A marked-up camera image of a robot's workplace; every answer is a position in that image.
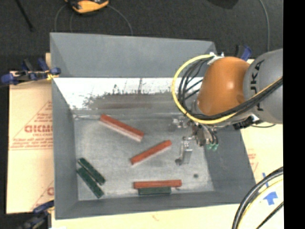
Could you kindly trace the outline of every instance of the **dark green bar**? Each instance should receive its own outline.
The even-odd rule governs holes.
[[[139,195],[156,195],[156,194],[171,194],[171,187],[146,187],[139,188]]]
[[[78,163],[84,167],[90,174],[90,176],[100,185],[105,183],[105,178],[84,158],[80,158]]]
[[[91,178],[85,168],[81,167],[77,170],[77,174],[83,179],[83,181],[88,185],[91,191],[95,194],[97,198],[103,196],[103,191],[99,188],[99,186],[95,183],[95,181]]]

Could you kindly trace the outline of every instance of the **cardboard sheet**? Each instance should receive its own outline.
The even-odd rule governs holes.
[[[7,213],[54,198],[51,83],[10,87]]]

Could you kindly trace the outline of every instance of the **black cable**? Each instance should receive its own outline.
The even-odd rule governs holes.
[[[280,167],[277,170],[273,171],[265,178],[263,178],[259,183],[257,183],[243,198],[242,202],[240,203],[238,210],[235,214],[232,229],[237,229],[240,223],[240,220],[243,216],[245,209],[247,208],[248,204],[257,196],[258,191],[269,181],[273,180],[274,178],[281,176],[284,174],[284,168]]]
[[[57,13],[56,13],[55,19],[54,19],[54,31],[55,31],[55,32],[57,31],[57,19],[58,19],[58,16],[59,16],[59,14],[61,13],[62,9],[63,9],[64,7],[66,7],[66,6],[67,6],[67,3],[65,3],[62,7],[60,7],[60,8],[57,10]]]
[[[22,15],[23,15],[25,21],[27,22],[30,31],[31,31],[31,32],[35,31],[35,28],[34,28],[34,26],[32,25],[32,23],[31,23],[29,17],[27,16],[26,12],[24,11],[23,6],[22,6],[22,4],[20,3],[20,1],[19,1],[19,0],[15,0],[15,1],[16,1],[17,5],[18,5],[18,7],[19,7],[19,9],[20,9],[20,11],[21,11],[21,13],[22,13]]]
[[[129,23],[129,21],[126,19],[126,17],[120,12],[118,11],[117,9],[115,9],[114,7],[110,6],[110,5],[107,5],[107,7],[113,9],[114,11],[116,11],[118,14],[120,14],[124,20],[127,22],[128,26],[129,26],[129,29],[130,29],[130,33],[131,33],[131,36],[133,36],[133,31],[132,31],[132,26],[131,24]],[[73,32],[72,30],[72,19],[73,19],[73,16],[74,16],[74,13],[72,13],[70,19],[69,19],[69,29],[70,29],[70,32]]]
[[[234,107],[232,109],[229,109],[227,111],[224,111],[219,114],[215,115],[204,115],[204,114],[197,114],[198,118],[201,118],[203,120],[214,120],[218,119],[233,113],[242,114],[255,105],[257,105],[259,102],[263,101],[267,96],[269,96],[271,93],[273,93],[277,88],[279,88],[283,84],[283,78],[281,78],[277,83],[269,86],[265,91],[261,92],[257,96],[253,97],[252,99],[249,99],[242,104],[238,105],[237,107]]]
[[[264,10],[264,13],[265,13],[265,16],[266,16],[266,23],[267,23],[267,52],[270,51],[270,25],[269,25],[269,16],[268,16],[268,13],[267,13],[267,9],[263,3],[262,0],[259,0],[259,2],[261,3],[262,7],[263,7],[263,10]]]
[[[185,108],[186,111],[190,112],[191,110],[189,110],[186,106],[186,99],[188,99],[189,97],[193,96],[195,93],[197,93],[198,91],[195,91],[194,93],[190,94],[189,96],[185,97],[186,93],[191,90],[193,87],[195,87],[197,84],[199,84],[202,80],[198,81],[197,83],[193,84],[191,87],[187,88],[187,85],[189,82],[191,82],[200,72],[201,67],[203,66],[203,64],[205,62],[207,62],[208,60],[210,60],[210,58],[205,59],[205,60],[199,60],[198,62],[194,63],[192,66],[190,66],[187,71],[185,72],[185,74],[182,76],[181,81],[180,81],[180,85],[179,85],[179,90],[178,90],[178,101],[180,102],[180,104]]]
[[[121,17],[127,22],[128,27],[129,27],[129,29],[130,29],[130,34],[131,34],[131,36],[133,36],[132,26],[131,26],[131,24],[129,23],[128,19],[127,19],[120,11],[118,11],[116,8],[114,8],[113,6],[110,6],[110,5],[108,4],[107,7],[111,8],[112,10],[116,11],[119,15],[121,15]]]
[[[255,127],[255,128],[270,128],[270,127],[273,127],[275,126],[276,124],[272,124],[272,125],[265,125],[265,126],[259,126],[259,125],[251,125],[252,127]]]
[[[268,220],[272,218],[282,207],[284,206],[284,201],[280,203],[264,220],[263,222],[256,228],[260,229]]]
[[[185,74],[182,76],[180,84],[179,84],[179,89],[178,89],[178,101],[180,102],[180,104],[183,106],[184,105],[184,95],[183,95],[183,86],[185,84],[185,78],[189,75],[190,71],[194,71],[194,69],[200,64],[200,62],[202,62],[202,60],[199,60],[198,62],[196,62],[195,64],[193,64],[191,67],[189,67]]]

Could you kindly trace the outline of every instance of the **black floor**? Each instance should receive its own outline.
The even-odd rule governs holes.
[[[74,14],[63,0],[0,0],[0,75],[37,60],[50,49],[49,32],[102,33],[213,41],[218,52],[234,55],[247,45],[253,57],[283,47],[283,0],[110,0],[92,16]],[[29,215],[5,212],[8,97],[0,88],[0,229],[14,228]]]

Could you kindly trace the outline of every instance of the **blue clamp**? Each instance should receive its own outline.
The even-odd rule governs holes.
[[[244,46],[244,52],[242,56],[240,57],[242,60],[247,61],[252,55],[252,50],[248,46]]]
[[[0,83],[5,85],[17,85],[23,82],[46,79],[49,76],[56,76],[61,73],[60,68],[50,69],[42,58],[39,58],[37,62],[39,68],[34,69],[30,61],[24,59],[21,64],[21,70],[14,73],[4,74],[0,78]]]
[[[50,214],[47,210],[53,206],[54,200],[39,205],[33,210],[35,216],[24,222],[21,226],[18,226],[16,229],[37,229],[46,221],[51,223]]]

